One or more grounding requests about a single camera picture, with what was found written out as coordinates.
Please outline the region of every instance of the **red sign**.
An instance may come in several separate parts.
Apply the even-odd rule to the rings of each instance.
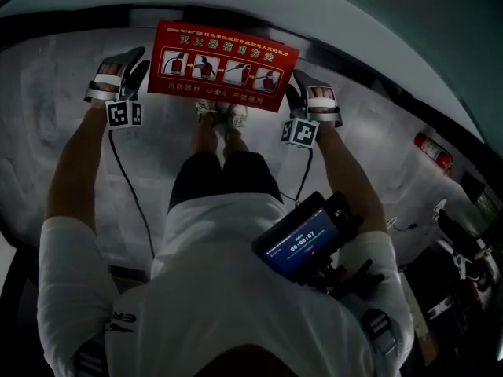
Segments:
[[[277,112],[299,51],[255,36],[161,21],[149,92]]]

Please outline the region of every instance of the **black shorts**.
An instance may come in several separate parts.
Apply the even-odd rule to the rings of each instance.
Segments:
[[[190,199],[231,194],[262,192],[283,203],[277,183],[262,155],[256,152],[235,152],[220,167],[210,152],[199,152],[188,158],[176,177],[169,210]]]

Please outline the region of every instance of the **gray floor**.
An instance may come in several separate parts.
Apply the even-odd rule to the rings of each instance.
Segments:
[[[61,149],[86,110],[83,94],[100,59],[134,46],[145,46],[150,57],[154,35],[153,29],[85,31],[34,39],[0,53],[0,215],[22,240],[39,244],[47,188]],[[369,175],[387,218],[398,217],[395,225],[403,229],[418,224],[408,232],[390,229],[399,264],[411,262],[440,236],[431,214],[444,196],[449,197],[450,214],[474,231],[481,228],[475,208],[455,182],[465,170],[478,174],[454,147],[380,94],[306,62],[297,67],[334,87],[343,110],[340,133]],[[191,100],[147,95],[146,85],[145,80],[140,93],[145,125],[117,131],[115,139],[154,247],[159,247],[171,188],[189,155],[197,119]],[[286,100],[278,114],[251,110],[244,139],[264,155],[280,190],[295,196],[307,151],[279,142],[281,121],[287,117]],[[453,154],[452,178],[414,146],[420,130]],[[144,225],[106,140],[102,153],[96,206],[99,247],[113,264],[147,269]],[[303,197],[314,190],[330,195],[317,149]]]

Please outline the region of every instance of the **display screen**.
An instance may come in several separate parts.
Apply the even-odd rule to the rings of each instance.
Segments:
[[[266,252],[266,256],[283,273],[290,273],[323,248],[338,233],[337,226],[321,208],[300,227],[271,247]]]

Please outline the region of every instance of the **white t-shirt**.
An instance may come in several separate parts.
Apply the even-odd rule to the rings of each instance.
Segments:
[[[413,327],[388,234],[365,233],[340,250],[349,275],[371,258],[370,272],[385,277],[370,298],[348,300],[349,310],[291,283],[252,253],[250,243],[285,215],[267,194],[181,203],[167,216],[152,280],[123,295],[91,229],[73,218],[47,220],[38,314],[47,362],[57,376],[74,375],[78,348],[105,330],[110,376],[193,376],[245,344],[270,351],[298,376],[371,376],[382,374],[379,354],[358,314],[377,308],[394,326],[396,373],[412,346]]]

